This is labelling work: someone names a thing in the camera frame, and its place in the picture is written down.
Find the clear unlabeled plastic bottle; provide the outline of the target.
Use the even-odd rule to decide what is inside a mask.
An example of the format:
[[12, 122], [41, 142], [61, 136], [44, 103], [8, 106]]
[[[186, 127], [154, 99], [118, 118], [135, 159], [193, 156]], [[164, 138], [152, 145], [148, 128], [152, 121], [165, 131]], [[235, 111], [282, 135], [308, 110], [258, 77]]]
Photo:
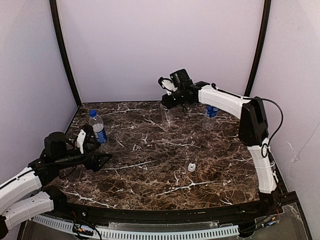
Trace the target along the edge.
[[163, 104], [160, 104], [159, 107], [160, 115], [161, 115], [161, 124], [165, 129], [171, 128], [175, 123], [175, 118], [170, 109], [168, 109]]

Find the white cap water bottle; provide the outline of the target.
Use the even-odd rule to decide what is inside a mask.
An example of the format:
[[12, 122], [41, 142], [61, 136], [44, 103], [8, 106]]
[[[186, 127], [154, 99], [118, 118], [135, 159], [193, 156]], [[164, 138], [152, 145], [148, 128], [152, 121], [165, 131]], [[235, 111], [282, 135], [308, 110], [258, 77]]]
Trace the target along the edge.
[[218, 111], [218, 108], [206, 105], [204, 116], [201, 119], [201, 126], [203, 129], [210, 131], [214, 128]]

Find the clear bottle cap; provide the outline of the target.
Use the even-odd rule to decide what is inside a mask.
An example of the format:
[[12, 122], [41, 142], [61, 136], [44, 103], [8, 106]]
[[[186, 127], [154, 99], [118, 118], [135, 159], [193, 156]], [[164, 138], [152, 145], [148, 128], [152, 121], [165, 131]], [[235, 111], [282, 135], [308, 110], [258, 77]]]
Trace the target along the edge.
[[193, 163], [193, 162], [189, 163], [189, 164], [188, 164], [188, 167], [187, 167], [187, 170], [188, 170], [189, 172], [194, 172], [194, 171], [196, 170], [196, 164]]

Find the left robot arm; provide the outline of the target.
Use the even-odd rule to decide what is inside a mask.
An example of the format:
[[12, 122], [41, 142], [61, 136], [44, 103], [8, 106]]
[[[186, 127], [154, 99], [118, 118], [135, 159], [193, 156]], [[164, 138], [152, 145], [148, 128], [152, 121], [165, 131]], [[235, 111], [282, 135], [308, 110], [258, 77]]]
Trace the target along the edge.
[[0, 237], [20, 223], [33, 217], [66, 209], [67, 196], [50, 183], [60, 171], [83, 165], [87, 170], [99, 171], [112, 158], [109, 153], [97, 152], [100, 144], [83, 129], [79, 147], [62, 132], [53, 132], [44, 139], [40, 157], [20, 173], [0, 186]]

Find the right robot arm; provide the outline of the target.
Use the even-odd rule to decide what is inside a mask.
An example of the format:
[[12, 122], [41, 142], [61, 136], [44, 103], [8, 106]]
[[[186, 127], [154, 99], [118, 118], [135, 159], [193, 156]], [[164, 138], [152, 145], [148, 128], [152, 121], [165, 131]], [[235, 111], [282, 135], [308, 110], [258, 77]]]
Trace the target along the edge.
[[158, 84], [165, 90], [161, 103], [172, 109], [178, 105], [200, 103], [222, 110], [239, 119], [238, 137], [249, 150], [258, 177], [258, 188], [271, 194], [279, 182], [274, 163], [269, 158], [270, 141], [264, 98], [245, 97], [218, 88], [214, 83], [194, 83], [185, 69], [168, 78], [160, 77]]

